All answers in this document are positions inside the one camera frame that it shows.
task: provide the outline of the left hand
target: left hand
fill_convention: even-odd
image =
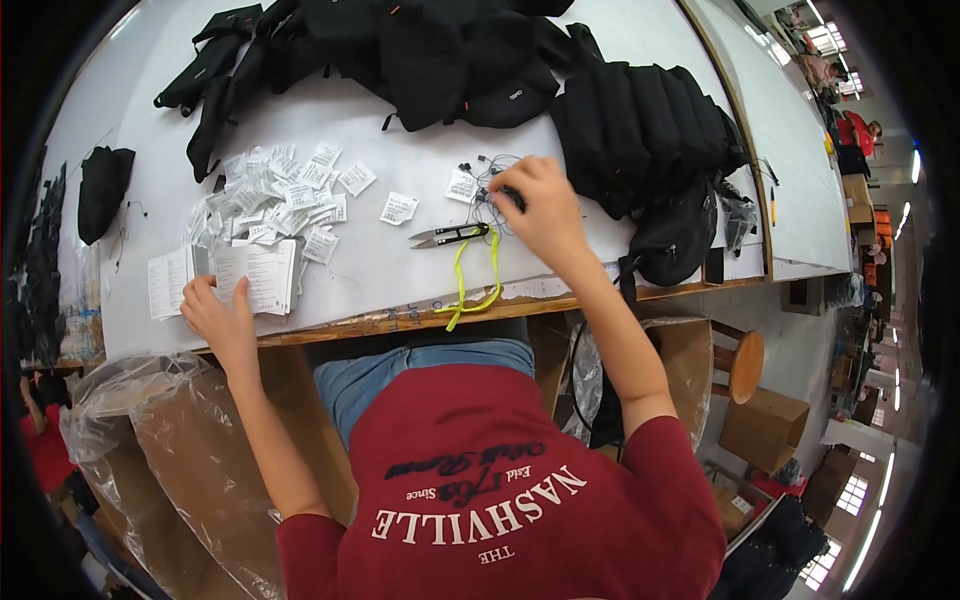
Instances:
[[[199,276],[183,288],[180,312],[193,331],[204,338],[220,361],[227,379],[253,384],[260,380],[256,355],[256,327],[247,303],[250,281],[243,277],[233,291],[233,308],[220,302],[210,287],[214,276]]]

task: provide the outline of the worker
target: worker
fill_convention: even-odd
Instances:
[[[248,282],[230,307],[198,277],[180,309],[226,372],[283,515],[288,597],[706,598],[727,546],[719,513],[663,364],[590,250],[570,183],[555,159],[528,156],[489,189],[583,308],[621,398],[622,465],[544,413],[533,351],[518,340],[336,361],[314,380],[359,486],[345,529],[264,393]]]
[[[877,121],[866,123],[863,117],[852,110],[844,110],[843,117],[837,119],[840,130],[840,143],[844,146],[859,146],[864,156],[874,153],[876,139],[883,136],[883,128]]]
[[[836,87],[838,79],[847,80],[846,71],[839,61],[830,62],[820,57],[801,54],[800,63],[806,76],[806,82],[814,89]]]

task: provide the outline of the window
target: window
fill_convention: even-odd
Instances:
[[[820,588],[820,584],[822,584],[824,579],[827,578],[827,573],[829,573],[830,568],[833,567],[833,564],[836,563],[837,556],[840,554],[839,541],[828,536],[827,542],[830,545],[830,549],[827,551],[827,554],[813,559],[807,563],[804,567],[804,570],[800,572],[800,578],[804,581],[808,588],[813,590]]]
[[[840,90],[841,94],[851,95],[854,92],[863,91],[863,83],[860,82],[860,73],[858,71],[850,72],[850,80],[847,82],[840,82],[837,86],[837,89]]]
[[[851,515],[857,516],[860,514],[860,507],[863,505],[863,496],[865,495],[867,495],[867,480],[851,475],[840,494],[840,499],[837,500],[837,506]]]
[[[824,58],[827,55],[837,54],[847,50],[847,42],[843,40],[843,36],[840,35],[840,31],[837,29],[837,24],[833,21],[819,27],[811,28],[806,32],[810,36],[810,41],[813,42],[814,47],[824,55]]]

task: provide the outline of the wooden stool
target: wooden stool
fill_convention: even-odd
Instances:
[[[728,385],[714,383],[710,390],[743,404],[754,395],[763,372],[763,336],[759,331],[740,331],[710,321],[710,328],[736,340],[736,350],[713,345],[713,367],[730,374]]]

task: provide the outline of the blue jeans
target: blue jeans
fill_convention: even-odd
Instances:
[[[324,363],[313,371],[326,412],[349,451],[350,431],[373,399],[407,369],[440,365],[499,365],[534,376],[534,352],[519,340],[395,348],[375,356]]]

